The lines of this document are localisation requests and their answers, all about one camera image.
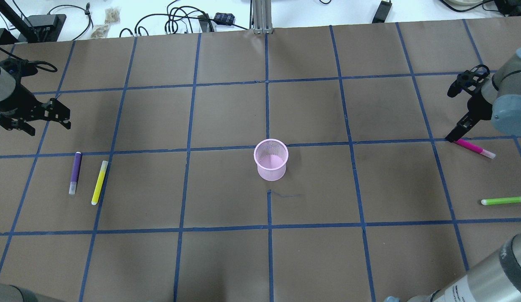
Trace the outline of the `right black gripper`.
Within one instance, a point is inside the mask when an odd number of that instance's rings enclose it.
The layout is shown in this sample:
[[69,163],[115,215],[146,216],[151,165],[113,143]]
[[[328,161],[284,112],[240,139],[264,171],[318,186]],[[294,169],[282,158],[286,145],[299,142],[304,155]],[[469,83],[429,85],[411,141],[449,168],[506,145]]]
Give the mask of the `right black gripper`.
[[470,98],[467,102],[468,112],[456,123],[447,134],[446,140],[454,143],[462,139],[480,121],[480,118],[491,118],[492,104],[483,95],[483,88],[491,80],[490,69],[486,65],[477,65],[456,77],[447,90],[447,96],[456,97],[467,92]]

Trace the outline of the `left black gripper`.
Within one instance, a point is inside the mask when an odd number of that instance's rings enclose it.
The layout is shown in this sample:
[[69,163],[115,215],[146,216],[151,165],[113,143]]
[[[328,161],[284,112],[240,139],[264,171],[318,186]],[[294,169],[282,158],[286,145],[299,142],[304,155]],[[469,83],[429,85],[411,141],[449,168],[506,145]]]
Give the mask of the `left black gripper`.
[[35,136],[36,129],[29,123],[34,121],[58,122],[71,129],[71,111],[57,98],[40,102],[28,90],[0,92],[0,126],[5,130],[20,130]]

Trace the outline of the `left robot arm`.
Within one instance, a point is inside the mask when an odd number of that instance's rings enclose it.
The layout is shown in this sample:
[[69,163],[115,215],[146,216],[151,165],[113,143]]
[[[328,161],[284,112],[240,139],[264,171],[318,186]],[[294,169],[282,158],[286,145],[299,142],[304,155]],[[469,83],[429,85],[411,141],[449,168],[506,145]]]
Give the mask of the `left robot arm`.
[[29,123],[37,120],[57,122],[71,129],[71,111],[57,98],[40,102],[23,84],[21,78],[37,73],[43,61],[29,62],[6,59],[0,62],[0,126],[5,130],[20,130],[34,136]]

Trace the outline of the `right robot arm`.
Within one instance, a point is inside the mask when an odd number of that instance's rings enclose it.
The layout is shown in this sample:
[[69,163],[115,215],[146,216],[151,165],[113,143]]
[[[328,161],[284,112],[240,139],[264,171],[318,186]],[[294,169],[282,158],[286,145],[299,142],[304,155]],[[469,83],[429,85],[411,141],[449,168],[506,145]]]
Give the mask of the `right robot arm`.
[[[470,94],[468,112],[446,140],[464,148],[463,137],[481,120],[490,120],[501,133],[521,136],[521,47],[490,75],[486,65],[460,73],[447,95]],[[450,285],[412,302],[521,302],[521,233],[471,268]]]

